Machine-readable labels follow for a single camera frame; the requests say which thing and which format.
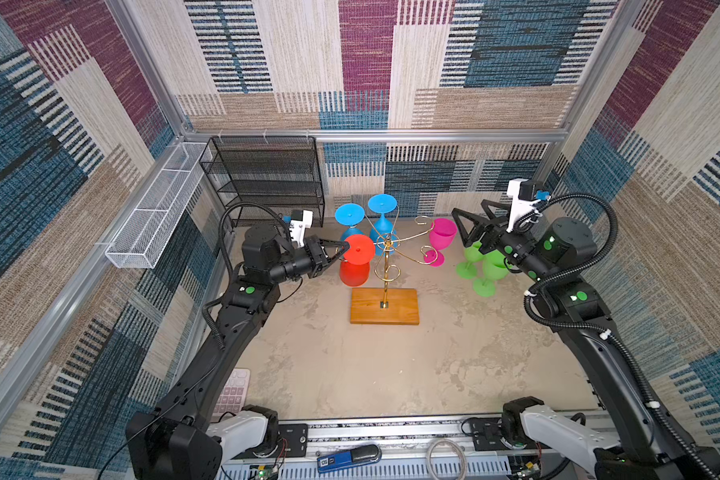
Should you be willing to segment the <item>red wine glass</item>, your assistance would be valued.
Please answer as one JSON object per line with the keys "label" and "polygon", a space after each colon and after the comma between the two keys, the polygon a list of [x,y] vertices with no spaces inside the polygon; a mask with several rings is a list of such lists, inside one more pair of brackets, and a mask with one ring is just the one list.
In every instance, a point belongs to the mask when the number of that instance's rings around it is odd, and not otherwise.
{"label": "red wine glass", "polygon": [[349,287],[363,285],[370,275],[370,262],[375,256],[376,247],[372,239],[364,234],[355,234],[347,238],[349,250],[343,255],[339,276]]}

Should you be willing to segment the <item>magenta wine glass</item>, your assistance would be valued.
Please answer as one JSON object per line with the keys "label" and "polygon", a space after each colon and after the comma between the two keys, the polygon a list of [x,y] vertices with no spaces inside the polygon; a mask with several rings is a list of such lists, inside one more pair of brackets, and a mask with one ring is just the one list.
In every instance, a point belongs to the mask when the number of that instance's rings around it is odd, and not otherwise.
{"label": "magenta wine glass", "polygon": [[443,265],[445,263],[444,250],[452,244],[457,233],[458,228],[453,220],[436,219],[429,232],[430,249],[424,254],[425,263],[432,267]]}

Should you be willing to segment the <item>green wine glass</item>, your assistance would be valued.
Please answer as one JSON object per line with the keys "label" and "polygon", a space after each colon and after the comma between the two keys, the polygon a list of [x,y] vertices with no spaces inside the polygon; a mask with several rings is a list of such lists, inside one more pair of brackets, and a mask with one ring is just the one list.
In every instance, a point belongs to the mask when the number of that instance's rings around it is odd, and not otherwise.
{"label": "green wine glass", "polygon": [[473,282],[474,291],[481,297],[492,297],[497,291],[497,282],[509,275],[505,256],[499,250],[486,254],[482,261],[483,277]]}
{"label": "green wine glass", "polygon": [[478,266],[485,254],[481,252],[482,243],[475,241],[465,249],[465,261],[459,263],[456,271],[459,277],[465,280],[473,280],[478,277]]}

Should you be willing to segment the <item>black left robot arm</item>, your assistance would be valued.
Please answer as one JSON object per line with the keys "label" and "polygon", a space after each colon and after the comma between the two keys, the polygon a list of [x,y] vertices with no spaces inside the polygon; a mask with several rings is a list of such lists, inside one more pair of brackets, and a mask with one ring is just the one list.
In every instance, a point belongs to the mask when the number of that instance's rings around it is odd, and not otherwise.
{"label": "black left robot arm", "polygon": [[247,229],[240,263],[232,264],[229,251],[222,251],[229,282],[203,307],[208,338],[153,410],[134,414],[126,426],[123,447],[137,479],[213,479],[242,453],[265,456],[281,448],[275,411],[249,406],[214,421],[215,406],[279,303],[281,284],[322,275],[350,245],[315,235],[295,243],[285,220],[270,208],[264,211],[273,220]]}

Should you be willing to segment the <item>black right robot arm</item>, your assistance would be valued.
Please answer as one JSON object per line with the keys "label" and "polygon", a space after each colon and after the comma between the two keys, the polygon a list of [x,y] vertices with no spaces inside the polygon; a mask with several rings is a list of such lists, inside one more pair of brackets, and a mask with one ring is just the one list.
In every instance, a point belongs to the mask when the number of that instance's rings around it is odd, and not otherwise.
{"label": "black right robot arm", "polygon": [[493,201],[483,201],[482,215],[459,208],[452,211],[465,246],[498,250],[533,278],[523,297],[527,315],[558,334],[571,350],[617,430],[616,440],[597,442],[586,426],[536,404],[520,413],[523,434],[598,479],[717,479],[720,452],[701,446],[675,420],[621,339],[602,297],[581,276],[610,254],[619,224],[606,200],[588,193],[580,197],[603,208],[609,233],[596,253],[571,266],[547,256],[560,235],[537,240],[528,231],[510,231],[509,218],[493,212]]}

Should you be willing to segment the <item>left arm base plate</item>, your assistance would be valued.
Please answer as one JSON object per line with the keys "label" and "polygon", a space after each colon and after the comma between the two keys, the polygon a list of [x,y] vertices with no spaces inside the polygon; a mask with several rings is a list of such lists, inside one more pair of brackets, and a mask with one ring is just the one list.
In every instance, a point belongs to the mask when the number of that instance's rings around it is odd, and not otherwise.
{"label": "left arm base plate", "polygon": [[282,459],[304,458],[307,455],[309,425],[306,423],[281,423],[278,427],[275,457]]}

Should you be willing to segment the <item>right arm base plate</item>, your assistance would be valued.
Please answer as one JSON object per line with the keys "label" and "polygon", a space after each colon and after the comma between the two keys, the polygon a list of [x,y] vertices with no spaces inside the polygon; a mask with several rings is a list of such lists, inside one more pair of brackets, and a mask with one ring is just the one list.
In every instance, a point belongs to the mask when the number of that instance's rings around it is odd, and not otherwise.
{"label": "right arm base plate", "polygon": [[472,438],[476,451],[505,451],[500,417],[471,417],[466,422],[466,432]]}

